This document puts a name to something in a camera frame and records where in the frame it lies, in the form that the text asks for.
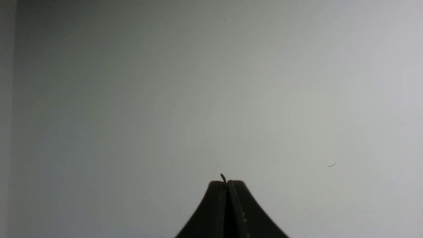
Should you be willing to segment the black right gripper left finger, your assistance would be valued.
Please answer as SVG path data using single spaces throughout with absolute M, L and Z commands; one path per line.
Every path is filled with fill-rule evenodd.
M 211 181 L 195 212 L 176 237 L 223 238 L 226 201 L 226 183 Z

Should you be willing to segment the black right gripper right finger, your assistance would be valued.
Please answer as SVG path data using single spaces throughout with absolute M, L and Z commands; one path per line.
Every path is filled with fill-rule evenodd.
M 241 180 L 227 182 L 228 238 L 287 238 Z

